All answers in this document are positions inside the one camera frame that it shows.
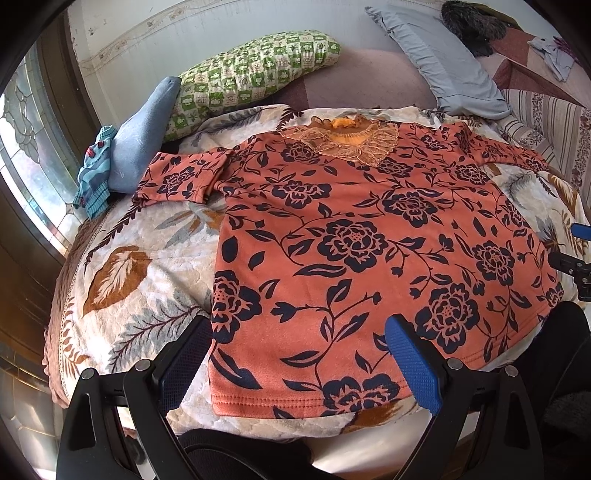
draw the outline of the silver screw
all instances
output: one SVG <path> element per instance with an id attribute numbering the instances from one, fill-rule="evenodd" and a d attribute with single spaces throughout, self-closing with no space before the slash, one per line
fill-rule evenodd
<path id="1" fill-rule="evenodd" d="M 144 372 L 146 371 L 148 368 L 150 368 L 152 362 L 150 362 L 150 360 L 148 360 L 147 358 L 144 358 L 143 360 L 140 360 L 139 362 L 137 362 L 135 364 L 135 369 L 138 372 Z"/>
<path id="2" fill-rule="evenodd" d="M 519 375 L 519 370 L 517 370 L 513 365 L 507 365 L 505 367 L 505 373 L 510 377 L 516 377 Z"/>
<path id="3" fill-rule="evenodd" d="M 92 376 L 94 374 L 95 374 L 94 368 L 86 368 L 82 371 L 82 374 L 80 376 L 82 377 L 82 380 L 88 380 L 89 378 L 92 378 Z"/>
<path id="4" fill-rule="evenodd" d="M 450 358 L 447 361 L 447 366 L 449 368 L 451 368 L 452 370 L 460 370 L 464 366 L 464 364 L 462 363 L 462 361 L 460 359 Z"/>

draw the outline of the blue pillow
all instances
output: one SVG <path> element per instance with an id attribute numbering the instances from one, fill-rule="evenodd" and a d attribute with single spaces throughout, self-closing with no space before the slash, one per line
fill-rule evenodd
<path id="1" fill-rule="evenodd" d="M 511 113 L 495 82 L 438 16 L 398 5 L 365 10 L 423 75 L 439 110 L 493 120 Z"/>
<path id="2" fill-rule="evenodd" d="M 111 142 L 110 192 L 135 192 L 148 163 L 160 151 L 180 88 L 179 77 L 166 77 L 144 106 L 121 125 Z"/>

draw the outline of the wall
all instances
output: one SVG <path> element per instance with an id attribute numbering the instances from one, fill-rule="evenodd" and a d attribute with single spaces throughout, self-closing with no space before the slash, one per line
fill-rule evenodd
<path id="1" fill-rule="evenodd" d="M 556 34 L 522 0 L 480 0 L 535 35 Z M 426 3 L 441 3 L 426 0 Z M 120 125 L 165 76 L 259 36 L 315 28 L 343 45 L 399 51 L 362 0 L 77 0 L 74 52 L 103 124 Z"/>

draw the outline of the folded sleeve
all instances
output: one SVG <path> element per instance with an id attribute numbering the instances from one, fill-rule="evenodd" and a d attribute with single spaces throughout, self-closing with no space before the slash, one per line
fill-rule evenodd
<path id="1" fill-rule="evenodd" d="M 220 147 L 190 155 L 158 153 L 140 180 L 133 203 L 141 207 L 167 200 L 206 203 L 230 152 Z"/>

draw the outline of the window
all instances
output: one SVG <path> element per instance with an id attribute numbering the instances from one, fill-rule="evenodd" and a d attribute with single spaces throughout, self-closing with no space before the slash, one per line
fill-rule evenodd
<path id="1" fill-rule="evenodd" d="M 25 213 L 66 256 L 83 209 L 74 209 L 80 168 L 57 123 L 33 45 L 0 96 L 0 173 Z"/>

